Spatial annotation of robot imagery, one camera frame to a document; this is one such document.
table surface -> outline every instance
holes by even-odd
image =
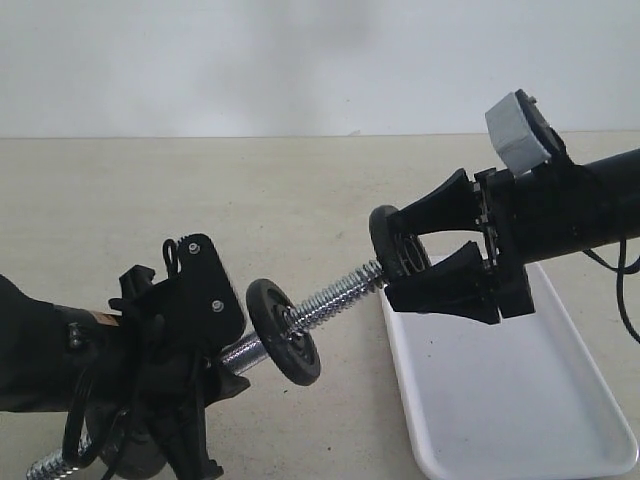
[[[578,163],[640,146],[640,132],[564,136]],[[404,206],[457,168],[500,166],[485,135],[298,139],[0,141],[0,271],[34,298],[93,309],[134,264],[163,272],[162,242],[210,235],[243,297],[255,278],[302,300],[372,257],[369,212]],[[424,239],[434,255],[467,237]],[[638,254],[632,242],[629,255]],[[616,249],[604,254],[614,259]],[[576,254],[543,263],[636,435],[640,348],[614,278]],[[640,296],[627,284],[628,309]],[[420,479],[381,305],[372,296],[317,329],[323,374],[289,383],[271,362],[252,387],[207,411],[226,479]],[[58,448],[64,414],[2,414],[2,478]],[[77,478],[97,479],[96,464]],[[174,478],[165,469],[158,477]],[[621,479],[640,478],[635,469]]]

white plastic tray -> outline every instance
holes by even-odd
[[[487,326],[383,306],[414,456],[431,480],[628,472],[638,444],[553,286],[537,312]]]

black cylindrical tube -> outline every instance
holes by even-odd
[[[562,177],[528,173],[508,192],[496,193],[523,263],[616,243],[622,233],[635,238],[640,149],[575,167]]]

